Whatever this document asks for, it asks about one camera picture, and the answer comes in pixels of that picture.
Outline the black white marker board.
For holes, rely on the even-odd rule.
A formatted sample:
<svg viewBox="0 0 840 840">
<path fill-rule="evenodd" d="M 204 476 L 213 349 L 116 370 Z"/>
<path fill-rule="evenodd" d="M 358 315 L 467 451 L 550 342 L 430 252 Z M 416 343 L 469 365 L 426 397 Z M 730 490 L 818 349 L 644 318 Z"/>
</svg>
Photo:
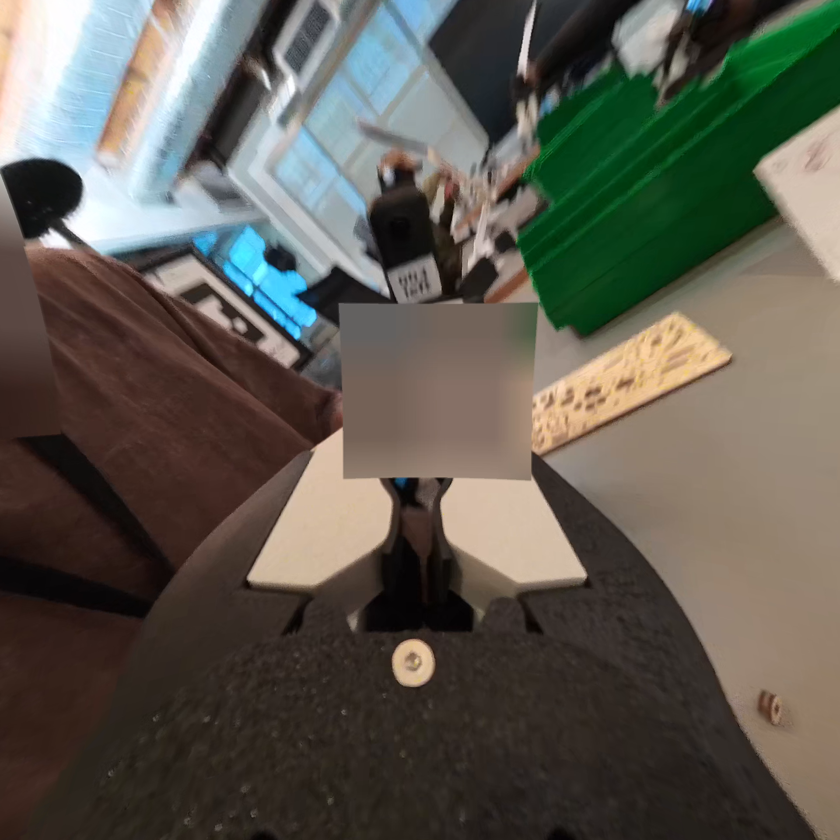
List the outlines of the black white marker board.
<svg viewBox="0 0 840 840">
<path fill-rule="evenodd" d="M 137 265 L 141 276 L 284 367 L 303 371 L 313 352 L 269 318 L 195 246 L 165 248 Z"/>
</svg>

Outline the white upright pole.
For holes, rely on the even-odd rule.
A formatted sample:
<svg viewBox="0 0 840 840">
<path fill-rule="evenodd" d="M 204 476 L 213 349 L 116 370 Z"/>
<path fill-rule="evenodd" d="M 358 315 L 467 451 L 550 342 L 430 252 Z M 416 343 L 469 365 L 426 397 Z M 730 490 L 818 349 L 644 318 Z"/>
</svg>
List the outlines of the white upright pole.
<svg viewBox="0 0 840 840">
<path fill-rule="evenodd" d="M 532 31 L 539 10 L 539 1 L 533 1 L 524 20 L 521 34 L 521 44 L 518 52 L 517 78 L 526 81 L 529 76 L 530 47 Z"/>
</svg>

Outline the wooden puzzle sheet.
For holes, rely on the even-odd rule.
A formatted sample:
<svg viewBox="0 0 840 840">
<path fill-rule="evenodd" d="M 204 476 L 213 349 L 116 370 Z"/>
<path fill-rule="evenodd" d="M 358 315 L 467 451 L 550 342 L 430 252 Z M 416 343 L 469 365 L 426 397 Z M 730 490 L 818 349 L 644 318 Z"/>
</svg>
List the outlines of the wooden puzzle sheet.
<svg viewBox="0 0 840 840">
<path fill-rule="evenodd" d="M 543 388 L 532 399 L 532 452 L 543 456 L 732 362 L 679 312 Z"/>
</svg>

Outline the black round fuzzy object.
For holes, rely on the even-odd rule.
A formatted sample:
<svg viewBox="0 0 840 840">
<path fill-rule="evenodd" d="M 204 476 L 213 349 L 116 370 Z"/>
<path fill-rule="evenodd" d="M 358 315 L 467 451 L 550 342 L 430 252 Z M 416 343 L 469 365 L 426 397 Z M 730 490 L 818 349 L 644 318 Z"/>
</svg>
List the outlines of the black round fuzzy object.
<svg viewBox="0 0 840 840">
<path fill-rule="evenodd" d="M 55 233 L 81 244 L 67 225 L 84 195 L 76 170 L 60 161 L 32 158 L 3 165 L 1 174 L 25 240 Z"/>
</svg>

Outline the green plastic bin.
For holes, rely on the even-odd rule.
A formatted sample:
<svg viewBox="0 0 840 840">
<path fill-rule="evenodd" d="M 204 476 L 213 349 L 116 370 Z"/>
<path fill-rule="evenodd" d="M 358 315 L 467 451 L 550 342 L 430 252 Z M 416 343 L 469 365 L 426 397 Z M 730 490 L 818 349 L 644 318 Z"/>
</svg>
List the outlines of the green plastic bin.
<svg viewBox="0 0 840 840">
<path fill-rule="evenodd" d="M 656 100 L 650 77 L 630 77 L 526 171 L 549 208 L 518 246 L 556 329 L 595 332 L 776 215 L 753 171 L 838 106 L 838 2 Z"/>
<path fill-rule="evenodd" d="M 576 92 L 571 98 L 562 100 L 557 108 L 542 118 L 538 125 L 540 150 L 535 161 L 543 160 L 561 140 L 582 126 L 583 121 L 603 105 L 606 98 L 622 88 L 629 77 L 608 72 L 595 80 L 589 87 Z"/>
</svg>

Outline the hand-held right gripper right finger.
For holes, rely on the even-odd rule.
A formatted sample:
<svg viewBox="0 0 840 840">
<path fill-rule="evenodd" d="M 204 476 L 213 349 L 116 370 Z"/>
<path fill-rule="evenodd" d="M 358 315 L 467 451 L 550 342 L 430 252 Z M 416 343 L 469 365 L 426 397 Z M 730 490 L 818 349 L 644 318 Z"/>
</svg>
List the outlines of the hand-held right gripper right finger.
<svg viewBox="0 0 840 840">
<path fill-rule="evenodd" d="M 497 599 L 582 587 L 588 574 L 538 483 L 527 479 L 447 478 L 438 482 L 431 518 L 429 606 L 451 596 L 478 620 Z"/>
</svg>

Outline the white board with wooden parts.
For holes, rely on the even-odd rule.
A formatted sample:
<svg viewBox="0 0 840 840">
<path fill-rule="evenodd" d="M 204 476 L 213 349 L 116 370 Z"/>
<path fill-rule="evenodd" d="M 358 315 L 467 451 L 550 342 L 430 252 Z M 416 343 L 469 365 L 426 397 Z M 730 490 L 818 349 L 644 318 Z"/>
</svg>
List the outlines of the white board with wooden parts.
<svg viewBox="0 0 840 840">
<path fill-rule="evenodd" d="M 784 221 L 839 282 L 839 109 L 765 155 L 755 177 Z"/>
</svg>

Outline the black screen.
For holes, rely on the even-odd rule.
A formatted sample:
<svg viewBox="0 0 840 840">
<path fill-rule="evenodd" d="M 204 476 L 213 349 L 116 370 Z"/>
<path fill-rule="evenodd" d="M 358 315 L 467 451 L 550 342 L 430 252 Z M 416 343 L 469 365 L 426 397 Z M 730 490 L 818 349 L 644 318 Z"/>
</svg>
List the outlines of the black screen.
<svg viewBox="0 0 840 840">
<path fill-rule="evenodd" d="M 527 1 L 457 1 L 428 42 L 489 144 L 516 125 L 510 83 L 531 7 Z"/>
</svg>

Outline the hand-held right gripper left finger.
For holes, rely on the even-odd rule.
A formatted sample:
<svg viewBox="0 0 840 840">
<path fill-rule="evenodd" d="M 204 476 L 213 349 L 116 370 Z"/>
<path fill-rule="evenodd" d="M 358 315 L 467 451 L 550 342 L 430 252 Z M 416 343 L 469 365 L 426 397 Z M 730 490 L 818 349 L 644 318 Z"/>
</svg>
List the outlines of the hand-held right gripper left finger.
<svg viewBox="0 0 840 840">
<path fill-rule="evenodd" d="M 359 632 L 383 590 L 382 559 L 400 530 L 398 499 L 377 478 L 345 478 L 343 439 L 312 451 L 247 574 L 257 592 L 317 597 Z"/>
</svg>

